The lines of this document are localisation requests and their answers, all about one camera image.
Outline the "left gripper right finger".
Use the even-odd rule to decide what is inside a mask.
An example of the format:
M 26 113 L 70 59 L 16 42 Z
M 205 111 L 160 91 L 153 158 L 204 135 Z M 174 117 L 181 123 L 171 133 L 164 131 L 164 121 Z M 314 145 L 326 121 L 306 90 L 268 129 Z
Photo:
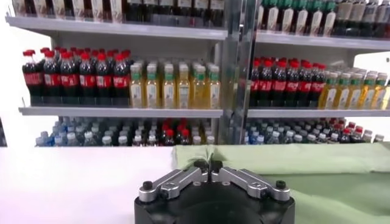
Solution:
M 233 183 L 252 198 L 271 197 L 276 201 L 288 201 L 291 197 L 285 181 L 277 180 L 271 183 L 247 169 L 224 166 L 222 161 L 210 161 L 210 177 L 212 182 Z

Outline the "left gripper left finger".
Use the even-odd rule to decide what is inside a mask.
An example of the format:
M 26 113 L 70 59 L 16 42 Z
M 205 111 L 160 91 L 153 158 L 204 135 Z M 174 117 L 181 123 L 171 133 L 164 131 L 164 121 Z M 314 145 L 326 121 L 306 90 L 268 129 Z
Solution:
M 159 196 L 168 200 L 177 198 L 189 184 L 207 181 L 208 168 L 205 160 L 196 160 L 188 169 L 175 169 L 155 181 L 144 181 L 139 188 L 138 199 L 143 203 L 151 203 Z

